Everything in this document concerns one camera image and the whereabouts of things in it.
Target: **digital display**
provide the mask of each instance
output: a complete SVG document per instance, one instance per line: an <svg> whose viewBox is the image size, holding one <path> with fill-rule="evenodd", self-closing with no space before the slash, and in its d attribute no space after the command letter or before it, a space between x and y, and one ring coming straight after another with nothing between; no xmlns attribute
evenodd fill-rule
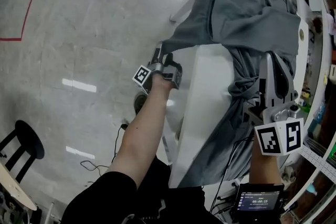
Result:
<svg viewBox="0 0 336 224"><path fill-rule="evenodd" d="M273 210L277 203L279 191L249 193L242 192L239 197L238 208L240 211Z"/></svg>

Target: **hand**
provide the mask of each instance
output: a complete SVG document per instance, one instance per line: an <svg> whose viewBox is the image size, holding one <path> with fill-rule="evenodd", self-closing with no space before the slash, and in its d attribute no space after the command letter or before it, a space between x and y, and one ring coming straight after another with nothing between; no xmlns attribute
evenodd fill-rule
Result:
<svg viewBox="0 0 336 224"><path fill-rule="evenodd" d="M160 74L154 74L152 78L152 88L162 88L168 92L174 88L174 84L170 81L167 81Z"/></svg>

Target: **gray garment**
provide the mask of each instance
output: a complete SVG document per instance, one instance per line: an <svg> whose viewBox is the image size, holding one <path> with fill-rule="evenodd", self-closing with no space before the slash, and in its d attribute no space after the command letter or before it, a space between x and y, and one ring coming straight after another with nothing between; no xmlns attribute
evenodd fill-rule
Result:
<svg viewBox="0 0 336 224"><path fill-rule="evenodd" d="M228 88L231 105L180 187L214 184L221 179L234 142L251 135L252 127L243 122L243 103L257 97L260 56L274 51L294 74L299 24L296 9L288 0L195 0L189 17L163 42L165 53L221 43L234 64L235 81ZM251 142L240 144L225 180L248 172L251 148Z"/></svg>

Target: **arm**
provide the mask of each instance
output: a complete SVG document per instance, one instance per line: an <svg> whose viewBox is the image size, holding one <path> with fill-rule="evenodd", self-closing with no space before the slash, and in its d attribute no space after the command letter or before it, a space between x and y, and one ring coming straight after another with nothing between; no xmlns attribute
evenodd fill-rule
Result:
<svg viewBox="0 0 336 224"><path fill-rule="evenodd" d="M151 92L139 114L127 127L118 154L107 169L107 172L128 175L137 188L158 150L171 88L172 84L161 75L153 75Z"/></svg>
<svg viewBox="0 0 336 224"><path fill-rule="evenodd" d="M255 135L253 141L250 184L275 184L280 185L281 177L279 173L277 158L261 154L258 138Z"/></svg>

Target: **shoe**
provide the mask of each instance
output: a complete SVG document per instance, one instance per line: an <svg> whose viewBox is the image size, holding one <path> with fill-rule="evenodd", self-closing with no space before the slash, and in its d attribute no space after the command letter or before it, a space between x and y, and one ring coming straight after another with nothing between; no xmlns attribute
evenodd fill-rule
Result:
<svg viewBox="0 0 336 224"><path fill-rule="evenodd" d="M137 115L140 110L142 109L143 105L145 104L145 101L147 100L147 95L145 95L144 93L140 92L135 96L134 99L134 111L135 114Z"/></svg>

